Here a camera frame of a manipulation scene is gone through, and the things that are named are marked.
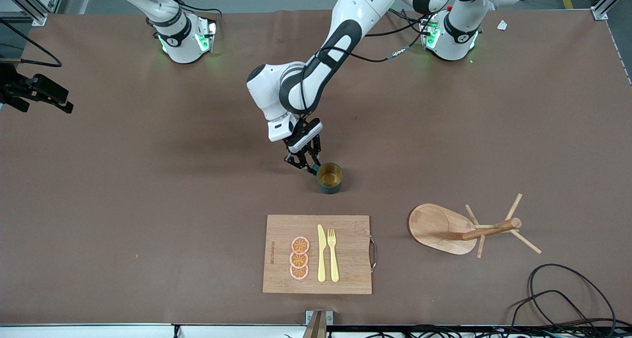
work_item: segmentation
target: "wooden cutting board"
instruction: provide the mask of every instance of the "wooden cutting board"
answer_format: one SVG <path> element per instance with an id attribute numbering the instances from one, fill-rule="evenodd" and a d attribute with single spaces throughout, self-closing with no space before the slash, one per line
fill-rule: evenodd
<path id="1" fill-rule="evenodd" d="M 331 281 L 329 247 L 324 253 L 327 280 L 318 281 L 318 224 L 325 235 L 328 228 L 336 230 L 338 282 Z M 300 235 L 310 242 L 309 274 L 303 280 L 296 280 L 289 275 L 289 255 L 292 240 Z M 370 295 L 369 235 L 368 216 L 268 215 L 264 293 Z"/>

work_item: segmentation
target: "knife handle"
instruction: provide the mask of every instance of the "knife handle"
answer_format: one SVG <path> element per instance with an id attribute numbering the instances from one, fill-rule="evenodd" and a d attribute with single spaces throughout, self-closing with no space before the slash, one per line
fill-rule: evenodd
<path id="1" fill-rule="evenodd" d="M 318 254 L 318 281 L 325 282 L 325 250 L 320 250 Z"/>
<path id="2" fill-rule="evenodd" d="M 329 255 L 331 257 L 331 280 L 338 282 L 340 276 L 338 275 L 338 260 L 336 260 L 336 248 L 330 247 Z"/>

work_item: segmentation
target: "gray floor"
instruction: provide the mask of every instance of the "gray floor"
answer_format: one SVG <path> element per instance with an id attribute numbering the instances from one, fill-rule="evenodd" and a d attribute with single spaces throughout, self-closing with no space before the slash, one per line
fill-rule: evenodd
<path id="1" fill-rule="evenodd" d="M 275 10 L 331 9 L 336 0 L 184 0 L 197 7 L 214 7 L 223 12 L 271 12 Z M 588 8 L 594 0 L 571 0 L 576 9 Z M 67 0 L 65 12 L 78 13 L 85 9 L 86 14 L 140 14 L 140 10 L 124 0 Z M 410 9 L 401 1 L 393 5 L 395 9 Z M 526 0 L 501 9 L 533 10 L 564 9 L 562 0 Z M 621 0 L 610 12 L 609 26 L 618 45 L 623 61 L 632 65 L 632 0 Z M 28 24 L 16 24 L 20 30 L 29 30 Z M 23 48 L 25 42 L 4 26 L 0 26 L 0 43 Z M 17 57 L 21 51 L 13 47 L 0 45 L 0 54 Z"/>

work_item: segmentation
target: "cup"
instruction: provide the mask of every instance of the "cup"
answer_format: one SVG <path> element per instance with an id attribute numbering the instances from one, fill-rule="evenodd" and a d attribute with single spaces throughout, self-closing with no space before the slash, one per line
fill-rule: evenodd
<path id="1" fill-rule="evenodd" d="M 316 169 L 316 180 L 323 194 L 335 194 L 343 185 L 343 169 L 336 163 L 325 163 Z"/>

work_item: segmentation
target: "cutting board handle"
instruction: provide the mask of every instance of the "cutting board handle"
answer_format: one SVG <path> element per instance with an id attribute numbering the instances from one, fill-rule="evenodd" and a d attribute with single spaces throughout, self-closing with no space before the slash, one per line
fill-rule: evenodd
<path id="1" fill-rule="evenodd" d="M 375 244 L 375 240 L 373 240 L 373 236 L 368 236 L 369 244 L 368 251 L 371 252 L 371 245 L 373 244 L 373 264 L 371 264 L 371 273 L 375 270 L 375 266 L 377 265 L 377 244 Z"/>

